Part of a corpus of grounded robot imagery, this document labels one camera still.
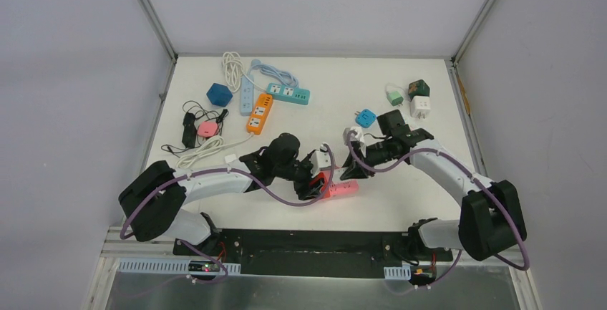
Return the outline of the red cube adapter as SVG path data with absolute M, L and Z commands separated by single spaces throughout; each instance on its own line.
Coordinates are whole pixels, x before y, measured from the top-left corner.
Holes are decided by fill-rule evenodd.
M 309 185 L 309 195 L 313 198 L 319 197 L 321 194 L 326 192 L 326 189 L 330 185 L 329 181 L 331 180 L 330 175 L 323 171 L 320 172 Z

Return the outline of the pink triangular power strip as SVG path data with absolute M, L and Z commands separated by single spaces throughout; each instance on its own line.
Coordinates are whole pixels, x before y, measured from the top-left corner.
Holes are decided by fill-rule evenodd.
M 359 184 L 356 180 L 348 180 L 340 183 L 331 183 L 328 190 L 324 194 L 323 199 L 344 197 L 351 195 L 359 190 Z

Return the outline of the blue small adapter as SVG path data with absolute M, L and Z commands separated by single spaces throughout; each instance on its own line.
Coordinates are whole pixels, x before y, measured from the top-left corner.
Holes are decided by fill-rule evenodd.
M 377 116 L 369 109 L 356 112 L 355 123 L 364 128 L 370 128 L 376 121 Z

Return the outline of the light green plug charger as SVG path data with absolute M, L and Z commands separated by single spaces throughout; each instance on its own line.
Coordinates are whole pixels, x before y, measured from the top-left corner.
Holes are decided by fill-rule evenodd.
M 384 92 L 386 94 L 387 101 L 393 107 L 398 107 L 404 102 L 404 96 L 402 94 L 403 91 L 403 87 L 392 83 L 386 84 L 384 87 Z

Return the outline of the white tiger cube adapter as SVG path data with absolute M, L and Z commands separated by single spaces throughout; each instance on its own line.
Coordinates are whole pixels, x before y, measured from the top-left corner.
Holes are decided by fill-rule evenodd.
M 417 119 L 426 119 L 431 111 L 431 102 L 428 96 L 414 96 L 409 103 L 410 115 Z

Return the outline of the dark green dragon cube adapter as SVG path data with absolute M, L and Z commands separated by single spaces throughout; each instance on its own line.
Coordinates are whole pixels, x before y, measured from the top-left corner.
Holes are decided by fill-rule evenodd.
M 410 100 L 413 100 L 418 96 L 429 97 L 430 86 L 423 79 L 418 79 L 409 84 L 407 94 Z

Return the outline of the white square charger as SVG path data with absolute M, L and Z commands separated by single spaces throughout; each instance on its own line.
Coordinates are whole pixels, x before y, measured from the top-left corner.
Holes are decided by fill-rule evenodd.
M 344 174 L 345 169 L 344 168 L 337 168 L 334 170 L 333 172 L 333 176 L 331 178 L 331 181 L 333 183 L 341 183 L 342 179 L 341 176 Z

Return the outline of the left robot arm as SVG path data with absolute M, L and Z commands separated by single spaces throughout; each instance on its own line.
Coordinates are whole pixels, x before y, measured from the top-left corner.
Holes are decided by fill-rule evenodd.
M 190 243 L 201 256 L 213 254 L 218 237 L 210 219 L 191 213 L 183 205 L 216 195 L 263 190 L 275 200 L 291 205 L 269 189 L 276 179 L 293 183 L 298 207 L 312 205 L 329 191 L 328 182 L 313 175 L 312 156 L 298 160 L 300 142 L 282 133 L 267 146 L 237 160 L 202 169 L 174 169 L 165 160 L 147 167 L 119 195 L 126 216 L 120 237 L 139 242 L 167 236 Z

